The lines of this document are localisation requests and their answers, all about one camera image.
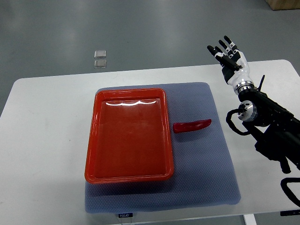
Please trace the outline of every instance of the floor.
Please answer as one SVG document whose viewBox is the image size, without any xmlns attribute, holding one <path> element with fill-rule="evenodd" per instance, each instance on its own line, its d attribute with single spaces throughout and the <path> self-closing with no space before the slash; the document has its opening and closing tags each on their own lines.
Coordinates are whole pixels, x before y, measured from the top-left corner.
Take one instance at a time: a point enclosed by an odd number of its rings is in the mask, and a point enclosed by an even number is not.
<svg viewBox="0 0 300 225">
<path fill-rule="evenodd" d="M 1 0 L 0 113 L 20 78 L 216 64 L 206 46 L 224 35 L 248 61 L 285 59 L 300 74 L 299 34 L 300 10 L 272 11 L 265 0 Z M 95 69 L 101 49 L 107 67 Z M 255 218 L 258 225 L 300 222 L 279 212 Z M 244 222 L 236 216 L 156 224 Z"/>
</svg>

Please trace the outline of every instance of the cardboard box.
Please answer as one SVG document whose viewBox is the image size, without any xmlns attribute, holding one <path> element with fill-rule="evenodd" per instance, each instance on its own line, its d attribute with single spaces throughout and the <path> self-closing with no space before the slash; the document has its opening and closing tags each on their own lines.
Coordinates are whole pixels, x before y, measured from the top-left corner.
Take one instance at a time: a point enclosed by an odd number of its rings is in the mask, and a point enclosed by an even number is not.
<svg viewBox="0 0 300 225">
<path fill-rule="evenodd" d="M 300 9 L 300 0 L 266 0 L 272 10 Z"/>
</svg>

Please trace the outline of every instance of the black cable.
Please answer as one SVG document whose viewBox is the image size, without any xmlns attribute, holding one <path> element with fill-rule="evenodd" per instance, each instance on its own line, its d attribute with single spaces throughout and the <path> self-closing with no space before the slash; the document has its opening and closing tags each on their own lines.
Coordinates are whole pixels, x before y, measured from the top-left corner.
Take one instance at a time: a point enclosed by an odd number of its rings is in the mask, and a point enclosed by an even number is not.
<svg viewBox="0 0 300 225">
<path fill-rule="evenodd" d="M 300 200 L 294 195 L 294 193 L 289 189 L 287 186 L 287 183 L 300 183 L 300 178 L 292 178 L 292 177 L 287 177 L 284 178 L 281 182 L 281 188 L 283 192 L 286 194 L 286 196 L 297 206 L 300 207 Z"/>
<path fill-rule="evenodd" d="M 246 131 L 246 132 L 240 131 L 239 129 L 236 128 L 236 126 L 234 125 L 234 123 L 231 120 L 231 117 L 233 114 L 242 113 L 242 112 L 243 112 L 242 109 L 233 109 L 233 110 L 229 111 L 226 116 L 226 122 L 228 123 L 228 126 L 231 128 L 231 130 L 233 130 L 235 133 L 242 135 L 242 136 L 246 136 L 246 135 L 249 135 L 250 132 L 249 131 Z"/>
</svg>

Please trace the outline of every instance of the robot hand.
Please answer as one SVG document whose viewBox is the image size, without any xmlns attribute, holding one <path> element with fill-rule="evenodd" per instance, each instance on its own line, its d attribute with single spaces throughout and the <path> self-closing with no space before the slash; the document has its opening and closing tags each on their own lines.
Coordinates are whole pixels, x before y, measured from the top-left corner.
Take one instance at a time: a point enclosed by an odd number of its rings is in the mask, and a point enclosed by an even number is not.
<svg viewBox="0 0 300 225">
<path fill-rule="evenodd" d="M 207 49 L 220 62 L 226 83 L 231 85 L 238 95 L 243 90 L 241 89 L 243 86 L 254 87 L 254 84 L 249 76 L 250 69 L 244 53 L 237 48 L 229 37 L 224 36 L 224 39 L 229 47 L 222 40 L 219 40 L 219 43 L 226 53 L 217 46 L 214 48 L 209 45 Z"/>
</svg>

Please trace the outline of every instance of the robotic arm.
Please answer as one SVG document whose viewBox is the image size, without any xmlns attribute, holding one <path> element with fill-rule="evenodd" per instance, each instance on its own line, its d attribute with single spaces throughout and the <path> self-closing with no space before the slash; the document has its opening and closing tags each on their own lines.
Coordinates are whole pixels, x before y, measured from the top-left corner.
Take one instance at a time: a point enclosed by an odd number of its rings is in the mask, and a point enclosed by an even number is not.
<svg viewBox="0 0 300 225">
<path fill-rule="evenodd" d="M 227 84 L 233 87 L 241 102 L 238 109 L 231 110 L 226 117 L 229 127 L 239 135 L 252 135 L 256 139 L 255 148 L 269 160 L 280 162 L 283 173 L 290 173 L 287 158 L 300 170 L 300 121 L 294 115 L 268 98 L 267 94 L 261 92 L 264 76 L 258 88 L 254 86 L 249 73 L 247 60 L 230 38 L 224 36 L 227 46 L 219 40 L 225 49 L 207 46 L 210 53 L 220 62 L 222 73 Z M 231 121 L 233 114 L 238 118 L 247 132 L 239 131 Z M 263 133 L 257 127 L 266 127 Z M 300 201 L 291 199 L 300 206 Z"/>
</svg>

